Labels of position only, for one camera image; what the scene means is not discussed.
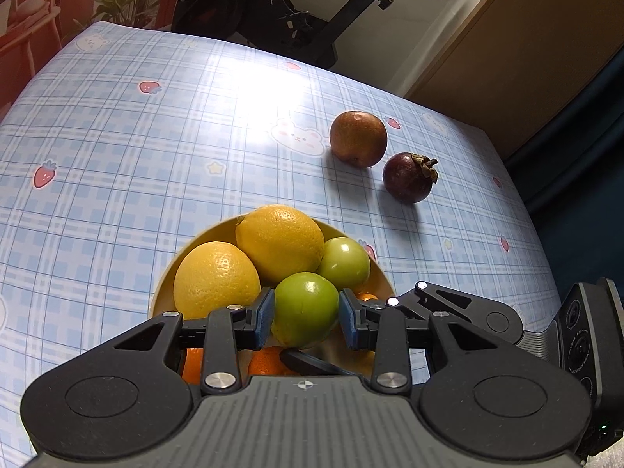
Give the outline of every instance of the tangerine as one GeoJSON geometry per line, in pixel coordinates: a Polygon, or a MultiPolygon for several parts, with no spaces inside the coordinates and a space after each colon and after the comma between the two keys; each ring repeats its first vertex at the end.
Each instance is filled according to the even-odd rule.
{"type": "Polygon", "coordinates": [[[369,299],[379,299],[376,295],[369,294],[368,292],[362,292],[361,294],[356,295],[356,297],[360,301],[368,301],[369,299]]]}
{"type": "Polygon", "coordinates": [[[187,348],[186,361],[184,361],[184,370],[182,370],[182,379],[187,384],[199,385],[199,379],[202,374],[202,359],[204,357],[203,348],[187,348]]]}
{"type": "Polygon", "coordinates": [[[295,371],[289,369],[280,359],[283,347],[268,346],[254,353],[249,362],[247,372],[249,376],[287,376],[297,375],[295,371]]]}

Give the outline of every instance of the orange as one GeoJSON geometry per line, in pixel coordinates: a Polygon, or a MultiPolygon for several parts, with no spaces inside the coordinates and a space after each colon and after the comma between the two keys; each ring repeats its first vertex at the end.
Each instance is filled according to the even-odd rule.
{"type": "Polygon", "coordinates": [[[202,374],[203,348],[187,348],[186,361],[182,371],[182,379],[187,384],[199,385],[199,378],[202,374]]]}
{"type": "Polygon", "coordinates": [[[314,273],[323,259],[321,228],[294,207],[271,204],[240,216],[235,235],[236,245],[267,283],[277,285],[295,273],[314,273]]]}
{"type": "Polygon", "coordinates": [[[205,318],[228,305],[249,306],[260,293],[260,278],[252,261],[236,246],[222,241],[193,248],[175,277],[175,308],[186,320],[205,318]]]}
{"type": "Polygon", "coordinates": [[[369,294],[367,292],[362,292],[356,296],[360,301],[368,301],[369,299],[379,299],[377,296],[373,294],[369,294]]]}
{"type": "Polygon", "coordinates": [[[280,360],[281,346],[268,346],[254,353],[247,369],[249,376],[285,376],[296,375],[280,360]]]}

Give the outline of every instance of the lemon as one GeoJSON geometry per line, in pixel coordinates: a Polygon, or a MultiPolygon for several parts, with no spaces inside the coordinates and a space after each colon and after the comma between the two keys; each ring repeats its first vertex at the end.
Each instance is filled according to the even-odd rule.
{"type": "Polygon", "coordinates": [[[236,225],[236,245],[252,260],[263,281],[278,284],[294,273],[316,271],[325,239],[308,215],[273,204],[241,218],[236,225]]]}
{"type": "Polygon", "coordinates": [[[228,305],[250,305],[260,293],[252,261],[230,243],[211,241],[190,251],[174,279],[174,302],[185,318],[204,318],[228,305]]]}

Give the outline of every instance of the metal screw cap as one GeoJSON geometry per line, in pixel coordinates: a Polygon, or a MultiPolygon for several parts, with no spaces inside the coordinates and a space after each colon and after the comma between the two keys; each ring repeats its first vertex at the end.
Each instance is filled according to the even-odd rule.
{"type": "Polygon", "coordinates": [[[382,387],[388,387],[389,389],[398,389],[408,383],[408,377],[402,373],[395,373],[393,371],[388,373],[382,373],[377,377],[377,383],[382,387]]]}
{"type": "Polygon", "coordinates": [[[230,373],[211,373],[205,378],[204,382],[208,387],[213,387],[214,389],[227,389],[236,383],[236,377],[230,373]]]}

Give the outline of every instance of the star print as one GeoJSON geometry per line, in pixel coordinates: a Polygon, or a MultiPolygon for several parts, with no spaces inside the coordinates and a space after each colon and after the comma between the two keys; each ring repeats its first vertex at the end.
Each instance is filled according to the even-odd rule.
{"type": "Polygon", "coordinates": [[[225,170],[225,166],[223,166],[217,161],[214,161],[210,165],[208,165],[206,169],[208,169],[208,172],[210,174],[219,175],[219,174],[223,174],[223,171],[225,170]]]}

